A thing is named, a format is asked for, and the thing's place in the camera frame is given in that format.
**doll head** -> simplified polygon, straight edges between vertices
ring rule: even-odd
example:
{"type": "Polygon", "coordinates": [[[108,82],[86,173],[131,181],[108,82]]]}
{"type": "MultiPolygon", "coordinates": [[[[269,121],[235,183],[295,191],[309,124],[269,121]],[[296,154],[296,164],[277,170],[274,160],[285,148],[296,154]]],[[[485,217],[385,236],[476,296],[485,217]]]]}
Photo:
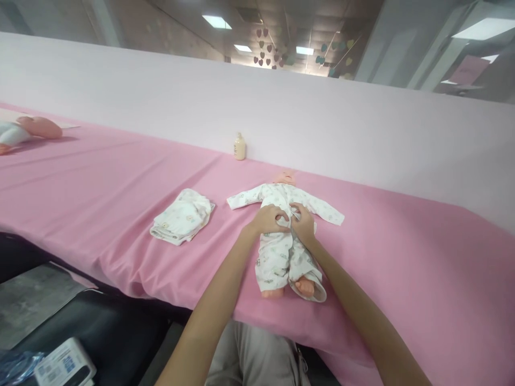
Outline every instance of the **doll head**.
{"type": "Polygon", "coordinates": [[[46,139],[58,139],[63,136],[63,130],[56,123],[43,117],[23,116],[16,121],[32,136],[46,139]]]}
{"type": "Polygon", "coordinates": [[[295,177],[293,177],[293,171],[292,170],[285,170],[280,175],[275,177],[274,183],[285,183],[288,185],[295,186],[295,177]]]}

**floor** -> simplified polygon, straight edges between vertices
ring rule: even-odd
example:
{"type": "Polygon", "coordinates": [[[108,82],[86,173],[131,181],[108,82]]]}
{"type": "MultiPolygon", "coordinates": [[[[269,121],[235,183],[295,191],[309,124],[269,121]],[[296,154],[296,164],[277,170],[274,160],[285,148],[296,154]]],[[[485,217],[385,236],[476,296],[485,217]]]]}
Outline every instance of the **floor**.
{"type": "Polygon", "coordinates": [[[0,349],[13,348],[84,288],[52,264],[0,284],[0,349]]]}

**doll arm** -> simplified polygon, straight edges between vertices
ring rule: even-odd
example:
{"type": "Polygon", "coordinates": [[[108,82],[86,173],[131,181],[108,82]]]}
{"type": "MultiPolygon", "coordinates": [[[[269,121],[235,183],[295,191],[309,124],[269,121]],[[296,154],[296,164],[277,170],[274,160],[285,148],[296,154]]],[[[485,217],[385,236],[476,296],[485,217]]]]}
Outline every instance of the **doll arm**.
{"type": "Polygon", "coordinates": [[[237,209],[239,207],[243,207],[246,205],[254,204],[256,202],[263,201],[263,195],[261,191],[263,190],[263,185],[259,185],[254,189],[247,190],[241,193],[238,193],[235,196],[229,197],[227,199],[227,203],[231,209],[237,209]]]}
{"type": "Polygon", "coordinates": [[[0,135],[0,144],[14,147],[20,142],[28,140],[30,137],[31,135],[27,131],[22,129],[20,126],[13,124],[12,128],[0,135]]]}
{"type": "Polygon", "coordinates": [[[345,216],[339,211],[334,209],[325,201],[316,198],[303,190],[297,190],[299,191],[298,196],[302,198],[302,203],[311,213],[318,214],[323,220],[330,222],[331,224],[342,225],[345,216]]]}

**pink wall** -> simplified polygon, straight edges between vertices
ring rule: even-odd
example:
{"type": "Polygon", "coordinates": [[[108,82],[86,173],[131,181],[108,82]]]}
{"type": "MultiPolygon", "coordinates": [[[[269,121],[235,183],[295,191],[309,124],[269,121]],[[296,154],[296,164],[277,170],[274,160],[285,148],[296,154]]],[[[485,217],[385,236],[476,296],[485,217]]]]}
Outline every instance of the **pink wall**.
{"type": "Polygon", "coordinates": [[[464,206],[515,234],[515,106],[0,33],[0,101],[464,206]]]}

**doll foot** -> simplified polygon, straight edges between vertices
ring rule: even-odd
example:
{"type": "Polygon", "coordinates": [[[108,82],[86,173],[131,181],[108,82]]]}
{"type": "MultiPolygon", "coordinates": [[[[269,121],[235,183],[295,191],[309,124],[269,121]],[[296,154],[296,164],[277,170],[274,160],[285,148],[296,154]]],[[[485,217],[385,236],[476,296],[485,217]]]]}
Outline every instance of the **doll foot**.
{"type": "Polygon", "coordinates": [[[312,298],[315,294],[314,282],[304,277],[301,277],[299,281],[296,281],[295,286],[297,287],[299,292],[307,298],[312,298]]]}
{"type": "Polygon", "coordinates": [[[0,155],[4,155],[5,153],[8,153],[9,150],[11,150],[12,147],[7,146],[5,144],[0,144],[0,155]]]}
{"type": "Polygon", "coordinates": [[[261,296],[268,299],[278,299],[284,295],[284,288],[273,289],[272,291],[263,291],[261,296]]]}

